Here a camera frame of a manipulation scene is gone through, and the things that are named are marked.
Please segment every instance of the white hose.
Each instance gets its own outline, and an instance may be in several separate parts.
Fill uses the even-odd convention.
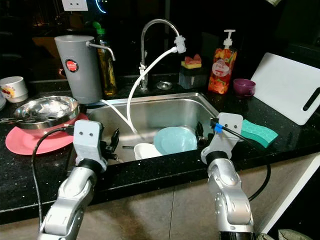
[[[160,56],[157,57],[156,60],[153,61],[153,63],[150,64],[150,66],[148,66],[146,68],[146,70],[144,70],[144,72],[138,77],[138,79],[135,81],[135,83],[133,84],[133,87],[131,88],[129,97],[128,97],[128,101],[126,102],[126,117],[128,120],[128,124],[129,126],[132,126],[134,128],[134,125],[131,121],[131,115],[130,115],[130,104],[131,104],[131,99],[134,95],[134,92],[137,88],[137,86],[140,84],[141,79],[161,60],[163,59],[165,56],[169,55],[170,53],[176,53],[177,47],[174,46],[171,49],[165,51],[164,53],[162,53]]]
[[[132,124],[129,123],[129,121],[126,119],[126,117],[123,116],[123,115],[121,114],[121,112],[119,112],[119,110],[116,109],[115,106],[113,106],[113,105],[112,105],[110,102],[108,102],[107,100],[101,99],[100,102],[102,102],[102,103],[104,103],[105,105],[108,105],[110,108],[112,108],[112,109],[115,111],[115,113],[118,114],[119,117],[122,118],[122,120],[123,120],[126,124],[128,124],[128,126],[131,128],[132,132],[133,132],[134,134],[138,134],[138,131],[135,129],[135,127],[134,127]]]

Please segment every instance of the wall outlet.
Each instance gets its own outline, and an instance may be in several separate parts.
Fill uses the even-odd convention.
[[[65,11],[88,11],[87,0],[62,0]]]

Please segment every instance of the metal bowl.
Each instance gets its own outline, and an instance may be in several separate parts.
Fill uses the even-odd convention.
[[[72,97],[43,97],[18,107],[14,112],[16,118],[36,118],[17,122],[15,125],[27,134],[41,137],[53,129],[66,124],[72,125],[79,112],[79,103]]]

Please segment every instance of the black countertop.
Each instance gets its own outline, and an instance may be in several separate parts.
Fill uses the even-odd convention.
[[[122,81],[120,91],[115,98],[128,97],[135,78],[128,79]],[[54,92],[42,92],[33,97],[71,95],[70,91],[56,91],[57,88],[61,89],[57,87],[61,84],[51,85],[55,86]],[[146,94],[186,92],[176,83],[173,85],[172,90],[157,89]],[[257,144],[257,147],[265,152],[270,163],[320,151],[320,114],[317,111],[305,125],[299,126],[255,97],[240,99],[234,96],[232,90],[226,95],[210,93],[205,89],[198,91],[203,92],[219,112],[241,114],[244,119],[252,123],[276,131],[279,136],[267,150]],[[7,103],[0,111],[0,117],[11,115],[21,104]],[[37,196],[30,166],[31,157],[12,153],[5,145],[6,136],[12,128],[12,125],[0,125],[0,224],[38,216]],[[57,190],[66,178],[67,159],[71,149],[70,144],[62,149],[38,155],[36,158],[44,213],[57,198]],[[245,142],[239,142],[234,147],[232,161],[237,171],[264,165],[263,158]],[[205,179],[207,168],[200,160],[200,151],[194,150],[110,165],[99,178],[92,204]]]

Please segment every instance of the green sponge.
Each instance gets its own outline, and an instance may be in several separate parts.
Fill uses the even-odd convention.
[[[265,148],[267,148],[278,136],[275,131],[265,126],[256,125],[248,120],[243,120],[242,122],[241,135],[247,139],[257,141]]]

